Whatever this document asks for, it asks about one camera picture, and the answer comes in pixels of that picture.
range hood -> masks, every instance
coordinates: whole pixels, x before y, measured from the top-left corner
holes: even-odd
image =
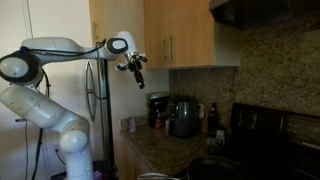
[[[247,30],[320,11],[320,0],[211,0],[216,22]]]

black kettle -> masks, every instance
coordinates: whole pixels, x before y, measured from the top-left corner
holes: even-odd
[[[199,105],[192,98],[179,97],[169,100],[166,116],[169,121],[169,135],[188,138],[200,131]]]

cabinet door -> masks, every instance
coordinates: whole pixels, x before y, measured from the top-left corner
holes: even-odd
[[[212,65],[213,18],[209,0],[169,1],[170,67]]]
[[[147,69],[168,68],[168,0],[144,0]]]

cabinet handle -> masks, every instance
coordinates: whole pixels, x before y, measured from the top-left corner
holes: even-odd
[[[165,62],[167,59],[167,56],[164,52],[164,46],[165,46],[166,40],[164,39],[164,37],[161,37],[161,52],[162,52],[162,62]]]
[[[171,34],[169,34],[169,61],[170,61],[170,62],[172,62],[172,59],[173,59],[172,41],[173,41],[173,37],[172,37]]]

bottle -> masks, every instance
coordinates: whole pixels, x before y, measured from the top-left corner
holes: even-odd
[[[211,103],[207,123],[207,145],[215,147],[217,146],[217,142],[215,142],[217,139],[217,132],[219,132],[219,135],[221,134],[220,119],[216,110],[216,103]]]

